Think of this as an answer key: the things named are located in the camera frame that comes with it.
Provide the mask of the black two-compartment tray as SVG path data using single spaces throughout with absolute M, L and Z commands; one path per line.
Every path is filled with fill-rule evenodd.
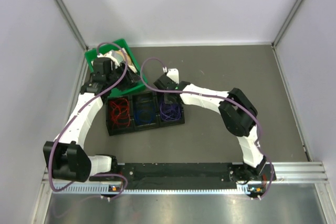
M 160 92 L 124 95 L 106 102 L 106 126 L 110 136 L 184 123 L 182 104 L 164 103 Z

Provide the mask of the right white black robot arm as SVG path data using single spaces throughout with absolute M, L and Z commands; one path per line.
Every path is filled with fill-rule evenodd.
M 220 114 L 226 129 L 238 139 L 246 176 L 256 180 L 264 174 L 266 157 L 260 151 L 258 112 L 242 90 L 214 91 L 186 81 L 177 83 L 167 74 L 161 75 L 154 85 L 164 92 L 167 103 L 195 105 Z

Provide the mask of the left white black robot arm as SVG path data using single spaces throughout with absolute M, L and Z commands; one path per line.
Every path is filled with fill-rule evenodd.
M 100 173 L 107 180 L 117 178 L 119 168 L 115 157 L 103 154 L 88 156 L 83 148 L 92 122 L 111 90 L 125 90 L 136 81 L 136 74 L 121 56 L 99 57 L 93 61 L 93 72 L 81 86 L 77 104 L 66 126 L 43 147 L 49 180 L 86 182 L 89 177 Z

